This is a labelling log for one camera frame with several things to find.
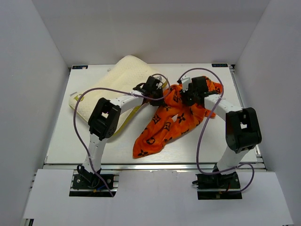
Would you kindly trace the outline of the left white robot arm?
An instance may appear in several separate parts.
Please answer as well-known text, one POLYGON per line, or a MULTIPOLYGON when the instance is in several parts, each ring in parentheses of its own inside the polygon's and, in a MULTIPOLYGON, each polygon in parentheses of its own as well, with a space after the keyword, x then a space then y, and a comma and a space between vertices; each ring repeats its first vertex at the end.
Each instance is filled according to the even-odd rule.
POLYGON ((101 159, 107 140, 117 130, 120 115, 124 112, 143 105, 147 101, 154 106, 163 105, 162 74, 156 73, 148 77, 145 83, 140 83, 130 92, 117 91, 123 95, 114 99, 100 98, 88 120, 90 141, 85 146, 87 156, 84 163, 77 167, 83 177, 83 182, 90 188, 99 184, 101 159))

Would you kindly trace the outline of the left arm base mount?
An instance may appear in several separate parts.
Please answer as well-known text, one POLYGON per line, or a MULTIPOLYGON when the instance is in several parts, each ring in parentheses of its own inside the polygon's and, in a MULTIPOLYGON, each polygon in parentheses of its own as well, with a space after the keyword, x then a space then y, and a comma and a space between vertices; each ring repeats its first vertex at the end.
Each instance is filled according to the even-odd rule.
POLYGON ((78 172, 74 172, 71 180, 71 187, 69 191, 70 197, 109 197, 112 198, 118 188, 119 175, 118 174, 101 174, 105 183, 98 177, 93 175, 91 180, 87 180, 78 172))

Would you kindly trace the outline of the orange patterned pillowcase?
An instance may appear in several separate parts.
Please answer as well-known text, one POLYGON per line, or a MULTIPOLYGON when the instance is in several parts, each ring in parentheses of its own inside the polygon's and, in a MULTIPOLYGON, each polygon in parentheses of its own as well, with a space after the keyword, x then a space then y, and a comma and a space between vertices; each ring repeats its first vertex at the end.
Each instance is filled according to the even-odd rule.
POLYGON ((149 124, 136 139, 132 154, 134 159, 159 153, 168 142, 195 129, 205 117, 216 116, 201 105, 184 105, 181 90, 181 84, 174 84, 170 93, 164 91, 167 95, 166 105, 157 109, 149 124))

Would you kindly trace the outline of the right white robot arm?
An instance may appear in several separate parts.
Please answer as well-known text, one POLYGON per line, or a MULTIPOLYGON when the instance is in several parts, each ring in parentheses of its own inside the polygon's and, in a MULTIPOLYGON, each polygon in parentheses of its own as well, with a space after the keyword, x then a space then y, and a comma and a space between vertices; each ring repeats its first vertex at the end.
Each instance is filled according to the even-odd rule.
POLYGON ((226 149, 217 162, 213 184, 222 188, 229 183, 229 174, 236 171, 244 156, 262 141, 256 111, 236 106, 222 98, 223 91, 210 91, 204 76, 178 80, 182 84, 181 97, 189 106, 199 104, 218 115, 225 122, 226 149))

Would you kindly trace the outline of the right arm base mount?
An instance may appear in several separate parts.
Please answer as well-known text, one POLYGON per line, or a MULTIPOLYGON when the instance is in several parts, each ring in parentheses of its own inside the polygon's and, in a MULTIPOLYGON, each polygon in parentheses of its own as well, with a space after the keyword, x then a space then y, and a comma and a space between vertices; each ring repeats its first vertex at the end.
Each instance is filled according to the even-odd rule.
POLYGON ((242 199, 242 189, 236 167, 205 172, 197 166, 199 173, 192 185, 196 187, 199 200, 237 200, 242 199))

